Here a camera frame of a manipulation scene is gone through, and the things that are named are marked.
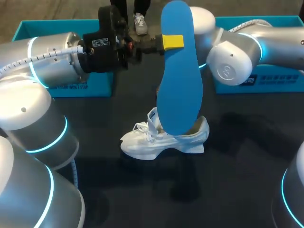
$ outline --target concrete floor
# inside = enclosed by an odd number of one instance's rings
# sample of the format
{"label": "concrete floor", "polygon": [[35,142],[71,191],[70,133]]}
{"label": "concrete floor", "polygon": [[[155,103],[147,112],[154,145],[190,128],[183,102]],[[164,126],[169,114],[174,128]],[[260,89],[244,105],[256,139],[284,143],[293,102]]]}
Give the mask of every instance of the concrete floor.
{"label": "concrete floor", "polygon": [[[130,15],[133,0],[128,1]],[[152,0],[146,16],[150,35],[159,33],[161,10],[170,0]],[[302,0],[185,0],[215,16],[295,15]],[[0,0],[0,43],[9,42],[22,20],[96,19],[97,9],[110,0]]]}

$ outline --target blue insole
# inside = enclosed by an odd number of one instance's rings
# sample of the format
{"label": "blue insole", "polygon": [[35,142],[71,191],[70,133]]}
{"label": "blue insole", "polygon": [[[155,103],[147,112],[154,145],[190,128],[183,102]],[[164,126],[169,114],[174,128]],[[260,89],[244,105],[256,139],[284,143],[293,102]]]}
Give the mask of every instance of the blue insole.
{"label": "blue insole", "polygon": [[161,14],[164,35],[183,35],[184,48],[165,52],[165,71],[157,94],[157,111],[164,130],[186,133],[194,124],[203,97],[196,57],[192,13],[183,1],[168,3]]}

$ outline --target white sneaker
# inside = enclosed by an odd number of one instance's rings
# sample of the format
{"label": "white sneaker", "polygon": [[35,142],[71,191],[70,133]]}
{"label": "white sneaker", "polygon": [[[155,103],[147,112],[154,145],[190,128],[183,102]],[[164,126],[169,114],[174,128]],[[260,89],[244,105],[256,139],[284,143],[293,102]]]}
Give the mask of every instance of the white sneaker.
{"label": "white sneaker", "polygon": [[143,14],[135,13],[134,14],[134,26],[135,31],[138,36],[143,36],[148,34],[148,26],[144,19]]}
{"label": "white sneaker", "polygon": [[130,157],[141,160],[153,160],[168,148],[184,153],[204,153],[203,143],[208,135],[209,125],[204,116],[198,118],[185,135],[169,135],[162,128],[157,109],[153,108],[148,113],[148,122],[136,123],[133,130],[121,138],[121,149]]}

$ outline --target cable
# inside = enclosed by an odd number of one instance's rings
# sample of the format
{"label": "cable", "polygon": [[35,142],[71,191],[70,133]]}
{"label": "cable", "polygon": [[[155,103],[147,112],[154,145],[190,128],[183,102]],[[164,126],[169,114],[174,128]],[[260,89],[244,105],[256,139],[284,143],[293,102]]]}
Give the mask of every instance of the cable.
{"label": "cable", "polygon": [[[255,24],[260,24],[260,25],[265,25],[265,26],[269,26],[269,27],[272,27],[272,25],[265,21],[265,20],[262,20],[262,19],[255,19],[255,20],[249,20],[249,21],[246,21],[232,29],[229,30],[229,32],[237,32],[245,27],[248,27],[250,25],[255,25]],[[299,72],[304,76],[304,71],[303,70],[299,70]]]}
{"label": "cable", "polygon": [[78,174],[75,160],[71,161],[72,171],[73,171],[73,179],[74,179],[74,186],[78,189]]}
{"label": "cable", "polygon": [[52,58],[52,57],[71,55],[71,54],[85,54],[84,48],[82,46],[78,45],[75,47],[68,47],[68,48],[62,49],[62,50],[54,50],[54,51],[47,52],[47,53],[44,53],[41,55],[18,60],[16,62],[8,64],[0,69],[0,79],[2,79],[6,73],[13,71],[15,68],[17,68],[19,66],[23,66],[23,65],[26,65],[29,63],[35,63],[35,62],[38,62],[38,61],[41,61],[44,59],[48,59],[48,58]]}

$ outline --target blue box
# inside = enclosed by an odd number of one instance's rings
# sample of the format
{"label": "blue box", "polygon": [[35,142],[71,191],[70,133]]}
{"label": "blue box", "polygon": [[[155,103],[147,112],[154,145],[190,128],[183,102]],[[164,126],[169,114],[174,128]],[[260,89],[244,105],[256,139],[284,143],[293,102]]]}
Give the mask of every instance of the blue box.
{"label": "blue box", "polygon": [[[274,27],[303,27],[298,16],[218,17],[216,25],[229,30],[253,19],[263,19]],[[215,81],[217,94],[304,92],[304,76],[294,69],[273,65],[260,65],[250,78],[239,86],[228,86]]]}
{"label": "blue box", "polygon": [[[85,33],[99,30],[98,20],[25,20],[19,24],[13,41],[60,33]],[[113,73],[91,73],[87,82],[49,89],[53,97],[111,96]]]}

